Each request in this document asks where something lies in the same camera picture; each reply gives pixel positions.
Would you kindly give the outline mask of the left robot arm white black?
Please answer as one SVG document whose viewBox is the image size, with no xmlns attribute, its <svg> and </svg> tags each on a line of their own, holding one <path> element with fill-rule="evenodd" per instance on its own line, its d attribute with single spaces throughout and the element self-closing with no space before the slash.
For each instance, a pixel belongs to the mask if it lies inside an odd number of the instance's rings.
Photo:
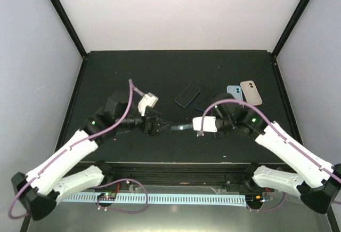
<svg viewBox="0 0 341 232">
<path fill-rule="evenodd" d="M 157 101 L 154 94 L 142 93 L 135 88 L 129 92 L 115 92 L 46 161 L 27 173 L 16 173 L 11 178 L 14 200 L 26 209 L 24 216 L 38 221 L 75 193 L 88 188 L 110 188 L 115 177 L 112 168 L 104 161 L 73 175 L 67 173 L 84 157 L 114 138 L 119 129 L 139 129 L 149 136 L 162 132 L 169 123 L 154 110 Z"/>
</svg>

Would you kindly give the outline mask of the dark blue phone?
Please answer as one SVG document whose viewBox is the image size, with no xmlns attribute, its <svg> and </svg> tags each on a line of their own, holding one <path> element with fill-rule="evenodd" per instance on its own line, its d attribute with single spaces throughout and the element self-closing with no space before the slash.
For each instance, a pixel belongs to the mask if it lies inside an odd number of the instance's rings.
<svg viewBox="0 0 341 232">
<path fill-rule="evenodd" d="M 215 96 L 215 91 L 209 87 L 203 87 L 199 93 L 194 108 L 199 111 L 205 111 Z"/>
</svg>

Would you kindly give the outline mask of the light blue phone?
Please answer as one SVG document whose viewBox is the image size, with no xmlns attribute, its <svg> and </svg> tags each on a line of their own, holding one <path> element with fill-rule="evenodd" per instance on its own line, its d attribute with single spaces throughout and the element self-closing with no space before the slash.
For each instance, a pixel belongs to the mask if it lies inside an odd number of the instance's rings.
<svg viewBox="0 0 341 232">
<path fill-rule="evenodd" d="M 226 91 L 228 94 L 231 94 L 234 99 L 243 101 L 243 93 L 239 85 L 228 85 Z"/>
</svg>

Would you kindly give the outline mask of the teal phone with ring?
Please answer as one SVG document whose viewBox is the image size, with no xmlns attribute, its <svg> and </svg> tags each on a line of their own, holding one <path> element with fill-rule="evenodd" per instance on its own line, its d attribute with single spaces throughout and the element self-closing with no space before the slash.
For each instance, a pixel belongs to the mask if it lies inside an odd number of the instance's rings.
<svg viewBox="0 0 341 232">
<path fill-rule="evenodd" d="M 171 127 L 173 131 L 182 131 L 182 130 L 189 130 L 193 128 L 193 124 L 183 124 L 183 125 L 174 125 Z"/>
</svg>

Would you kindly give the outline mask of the beige phone case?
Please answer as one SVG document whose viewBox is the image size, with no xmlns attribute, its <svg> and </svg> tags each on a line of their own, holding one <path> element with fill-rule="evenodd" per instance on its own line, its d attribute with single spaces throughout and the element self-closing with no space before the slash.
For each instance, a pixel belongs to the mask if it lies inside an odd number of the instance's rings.
<svg viewBox="0 0 341 232">
<path fill-rule="evenodd" d="M 258 89 L 253 81 L 243 81 L 240 83 L 246 101 L 254 106 L 259 106 L 263 100 L 258 92 Z"/>
</svg>

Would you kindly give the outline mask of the teal phone from blue case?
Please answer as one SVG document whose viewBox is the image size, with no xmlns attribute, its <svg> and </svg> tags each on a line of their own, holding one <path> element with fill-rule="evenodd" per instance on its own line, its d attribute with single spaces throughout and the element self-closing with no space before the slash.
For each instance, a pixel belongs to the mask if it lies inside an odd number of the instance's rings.
<svg viewBox="0 0 341 232">
<path fill-rule="evenodd" d="M 180 94 L 176 97 L 175 102 L 185 108 L 187 107 L 192 100 L 200 93 L 201 88 L 190 83 Z"/>
</svg>

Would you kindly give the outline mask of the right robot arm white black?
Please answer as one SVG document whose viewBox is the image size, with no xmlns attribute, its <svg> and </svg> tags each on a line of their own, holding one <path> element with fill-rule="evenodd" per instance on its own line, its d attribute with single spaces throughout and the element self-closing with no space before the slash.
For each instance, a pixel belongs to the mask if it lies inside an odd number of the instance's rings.
<svg viewBox="0 0 341 232">
<path fill-rule="evenodd" d="M 242 177 L 245 189 L 280 190 L 298 197 L 319 214 L 327 213 L 332 206 L 340 192 L 340 164 L 331 164 L 313 154 L 257 107 L 230 94 L 221 94 L 207 108 L 202 122 L 215 133 L 237 131 L 278 156 L 293 170 L 285 172 L 257 164 Z"/>
</svg>

